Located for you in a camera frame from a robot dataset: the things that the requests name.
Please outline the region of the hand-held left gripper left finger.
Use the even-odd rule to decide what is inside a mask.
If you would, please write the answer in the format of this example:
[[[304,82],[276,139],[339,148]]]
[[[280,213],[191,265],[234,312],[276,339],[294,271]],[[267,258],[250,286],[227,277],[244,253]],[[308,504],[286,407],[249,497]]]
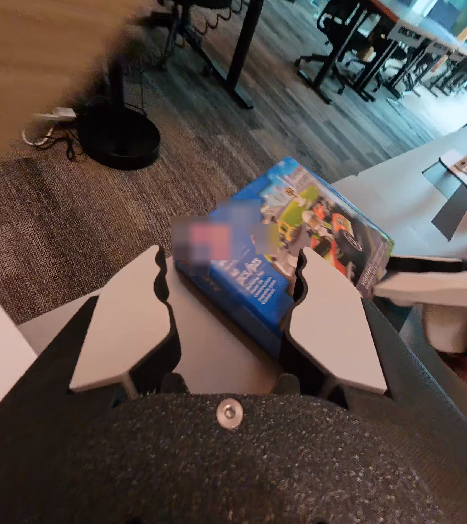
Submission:
[[[70,381],[72,392],[112,385],[126,395],[160,389],[182,356],[166,276],[164,249],[151,246],[100,290]]]

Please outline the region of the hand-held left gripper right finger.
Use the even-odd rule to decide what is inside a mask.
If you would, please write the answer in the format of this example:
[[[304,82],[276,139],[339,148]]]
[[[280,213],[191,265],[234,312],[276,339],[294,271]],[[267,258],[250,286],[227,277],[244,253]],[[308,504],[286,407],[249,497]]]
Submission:
[[[387,392],[361,294],[311,248],[300,251],[293,301],[281,366],[298,379],[301,394],[330,395],[337,386]]]

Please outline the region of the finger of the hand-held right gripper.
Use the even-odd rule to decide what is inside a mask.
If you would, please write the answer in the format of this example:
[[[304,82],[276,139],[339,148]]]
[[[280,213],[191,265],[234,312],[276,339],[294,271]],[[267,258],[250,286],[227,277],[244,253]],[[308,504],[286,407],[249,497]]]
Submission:
[[[386,265],[386,272],[467,272],[467,259],[427,256],[391,256]]]
[[[467,272],[397,272],[378,283],[374,295],[398,306],[467,308]]]

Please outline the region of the blue lego set box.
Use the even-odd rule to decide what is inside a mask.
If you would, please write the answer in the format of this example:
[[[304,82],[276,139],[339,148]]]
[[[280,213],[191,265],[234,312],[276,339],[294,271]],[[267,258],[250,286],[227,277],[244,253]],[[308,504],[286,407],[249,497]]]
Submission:
[[[172,225],[175,268],[276,358],[305,247],[371,298],[394,242],[290,157],[209,215]]]

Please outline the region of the black round floor base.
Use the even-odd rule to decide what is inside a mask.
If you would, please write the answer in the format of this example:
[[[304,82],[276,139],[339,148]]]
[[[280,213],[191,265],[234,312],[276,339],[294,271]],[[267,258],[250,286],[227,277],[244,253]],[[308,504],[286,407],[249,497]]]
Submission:
[[[99,164],[122,171],[151,166],[160,153],[161,135],[142,108],[125,102],[121,56],[108,61],[104,94],[85,102],[77,117],[77,133],[84,153]]]

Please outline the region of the white power plug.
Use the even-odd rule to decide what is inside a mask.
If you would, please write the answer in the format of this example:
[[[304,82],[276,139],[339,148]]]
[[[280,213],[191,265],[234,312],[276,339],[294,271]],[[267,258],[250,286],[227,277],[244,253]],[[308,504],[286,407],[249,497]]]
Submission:
[[[67,123],[77,119],[77,113],[73,108],[55,107],[50,113],[32,113],[33,121],[42,121],[46,123]]]

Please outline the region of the long wooden desk black legs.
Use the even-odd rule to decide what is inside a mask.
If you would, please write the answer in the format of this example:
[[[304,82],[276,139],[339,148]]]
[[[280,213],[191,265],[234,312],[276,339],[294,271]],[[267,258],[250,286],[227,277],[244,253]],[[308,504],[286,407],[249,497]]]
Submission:
[[[365,90],[379,69],[392,56],[398,43],[405,41],[416,53],[408,59],[405,66],[392,78],[385,88],[395,96],[402,95],[396,89],[399,82],[407,76],[409,69],[417,66],[426,55],[436,54],[452,58],[456,55],[467,57],[467,45],[460,42],[448,30],[432,19],[423,16],[411,6],[399,1],[368,1],[368,12],[380,16],[381,24],[386,28],[385,38],[374,45],[375,56],[367,69],[358,78],[357,88]]]

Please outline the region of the black office chair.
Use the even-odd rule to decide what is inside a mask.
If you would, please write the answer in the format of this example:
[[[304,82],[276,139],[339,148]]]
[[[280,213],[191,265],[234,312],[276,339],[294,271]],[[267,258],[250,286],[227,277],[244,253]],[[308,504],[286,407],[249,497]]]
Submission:
[[[169,31],[158,66],[161,69],[166,68],[168,59],[176,47],[176,39],[180,36],[182,41],[189,43],[191,48],[204,60],[203,73],[205,76],[218,73],[217,67],[202,48],[203,37],[209,30],[215,30],[221,20],[227,22],[232,15],[240,14],[245,5],[249,5],[249,2],[239,1],[238,8],[232,6],[232,1],[172,1],[171,3],[170,11],[153,11],[147,18],[151,28],[166,28]],[[206,18],[204,29],[198,28],[191,21],[191,9],[195,6],[216,11],[215,22]]]
[[[316,27],[326,37],[326,44],[331,45],[331,52],[328,55],[302,55],[294,62],[298,75],[326,104],[331,104],[332,100],[321,90],[324,80],[335,78],[340,84],[338,94],[342,94],[346,87],[337,66],[345,56],[352,53],[355,56],[354,61],[366,64],[374,52],[375,30],[367,36],[359,31],[371,13],[371,4],[368,1],[328,1],[317,18]],[[314,78],[310,78],[300,68],[301,64],[311,62],[321,65]]]

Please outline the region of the black desk leg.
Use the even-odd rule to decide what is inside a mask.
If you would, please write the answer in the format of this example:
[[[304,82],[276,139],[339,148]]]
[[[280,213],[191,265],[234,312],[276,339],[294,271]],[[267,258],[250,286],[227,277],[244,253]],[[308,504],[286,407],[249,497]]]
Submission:
[[[250,50],[263,5],[264,1],[250,1],[228,71],[225,72],[219,64],[214,61],[211,61],[211,63],[207,65],[207,68],[210,69],[210,72],[219,81],[223,89],[242,109],[252,110],[254,108],[253,102],[238,87],[238,82]]]

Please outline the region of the wooden desk black frame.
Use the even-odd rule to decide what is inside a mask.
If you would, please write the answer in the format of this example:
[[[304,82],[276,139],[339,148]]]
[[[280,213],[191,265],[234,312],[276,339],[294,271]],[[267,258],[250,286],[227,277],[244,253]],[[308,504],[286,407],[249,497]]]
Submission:
[[[0,1],[0,155],[34,114],[81,91],[155,1]]]

